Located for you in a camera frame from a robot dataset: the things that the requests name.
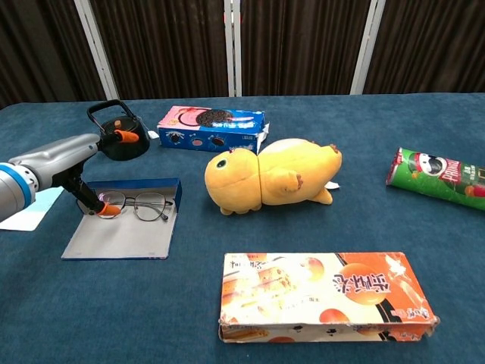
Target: blue table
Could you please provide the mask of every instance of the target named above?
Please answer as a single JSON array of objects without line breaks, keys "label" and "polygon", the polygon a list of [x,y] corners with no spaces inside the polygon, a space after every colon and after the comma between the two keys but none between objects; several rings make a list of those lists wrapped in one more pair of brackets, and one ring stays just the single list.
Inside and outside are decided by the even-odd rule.
[{"label": "blue table", "polygon": [[[97,132],[94,102],[0,111],[0,160]],[[183,195],[168,260],[61,261],[80,222],[64,192],[31,233],[0,231],[0,362],[481,362],[483,213],[384,184],[397,148],[485,164],[485,94],[294,96],[128,101],[155,129],[172,105],[263,109],[265,145],[287,137],[343,151],[332,206],[303,202],[224,217],[203,174],[210,152],[164,149],[83,178],[179,177]],[[223,344],[217,337],[226,252],[403,251],[441,318],[418,343]]]}]

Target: brown curtain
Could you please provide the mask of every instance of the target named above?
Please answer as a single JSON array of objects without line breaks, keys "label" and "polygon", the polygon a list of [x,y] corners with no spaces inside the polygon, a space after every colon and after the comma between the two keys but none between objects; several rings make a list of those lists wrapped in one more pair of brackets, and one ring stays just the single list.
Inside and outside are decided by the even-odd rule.
[{"label": "brown curtain", "polygon": [[484,91],[484,0],[386,1],[364,93]]},{"label": "brown curtain", "polygon": [[241,0],[243,95],[350,92],[370,0]]},{"label": "brown curtain", "polygon": [[74,2],[0,2],[0,108],[104,99]]},{"label": "brown curtain", "polygon": [[122,99],[227,96],[221,0],[91,0]]}]

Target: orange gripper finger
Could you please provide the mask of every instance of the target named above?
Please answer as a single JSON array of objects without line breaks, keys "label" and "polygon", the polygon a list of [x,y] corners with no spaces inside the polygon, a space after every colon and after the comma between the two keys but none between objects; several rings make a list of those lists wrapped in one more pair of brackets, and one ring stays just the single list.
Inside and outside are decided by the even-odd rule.
[{"label": "orange gripper finger", "polygon": [[138,141],[138,134],[132,133],[130,131],[115,130],[115,133],[121,136],[122,143],[135,143]]},{"label": "orange gripper finger", "polygon": [[109,205],[105,203],[105,207],[103,210],[98,212],[100,216],[116,216],[121,212],[121,210],[117,206]]}]

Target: glasses frame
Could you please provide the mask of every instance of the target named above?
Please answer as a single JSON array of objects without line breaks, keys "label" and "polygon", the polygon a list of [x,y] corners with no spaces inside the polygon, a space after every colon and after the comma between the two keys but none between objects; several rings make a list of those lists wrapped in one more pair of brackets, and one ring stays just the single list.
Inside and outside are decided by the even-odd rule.
[{"label": "glasses frame", "polygon": [[[109,202],[106,202],[106,203],[109,204],[109,205],[112,205],[112,206],[119,207],[120,213],[121,213],[121,211],[123,211],[123,209],[126,206],[132,206],[133,207],[133,213],[135,214],[136,218],[138,218],[140,221],[151,222],[151,221],[156,221],[159,218],[161,218],[163,221],[166,221],[166,220],[168,220],[168,216],[166,214],[164,214],[165,209],[167,208],[167,206],[173,206],[174,205],[174,203],[172,201],[167,200],[167,197],[165,197],[165,195],[163,193],[159,193],[159,192],[142,192],[142,193],[139,193],[138,195],[136,195],[135,197],[130,197],[130,196],[126,196],[124,193],[122,193],[120,191],[108,190],[108,191],[103,191],[103,192],[100,192],[100,193],[96,193],[96,195],[97,195],[97,197],[99,198],[100,201],[103,201],[102,196],[105,195],[106,193],[116,193],[116,194],[119,194],[119,195],[123,196],[124,201],[123,201],[123,205],[121,207],[119,205],[110,204]],[[160,195],[160,196],[162,196],[164,198],[164,201],[165,201],[164,204],[156,203],[156,202],[141,202],[140,203],[141,206],[148,206],[148,207],[152,207],[152,208],[153,208],[153,206],[161,206],[161,205],[163,205],[163,208],[158,213],[158,216],[156,218],[152,218],[152,219],[141,218],[138,215],[138,213],[136,212],[136,210],[137,210],[137,208],[136,208],[136,199],[138,199],[138,197],[140,197],[141,195],[143,195],[145,193],[157,194],[157,195]],[[113,218],[116,218],[117,216],[119,216],[119,215],[113,215],[113,216],[109,216],[109,217],[105,217],[105,216],[100,216],[99,215],[99,217],[102,218],[103,220],[111,220]]]}]

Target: green chip can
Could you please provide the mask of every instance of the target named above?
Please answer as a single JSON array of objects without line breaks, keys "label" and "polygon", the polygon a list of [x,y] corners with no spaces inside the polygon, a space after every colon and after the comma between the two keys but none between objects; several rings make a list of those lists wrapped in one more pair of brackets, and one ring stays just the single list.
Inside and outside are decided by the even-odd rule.
[{"label": "green chip can", "polygon": [[386,185],[485,210],[485,167],[399,148]]}]

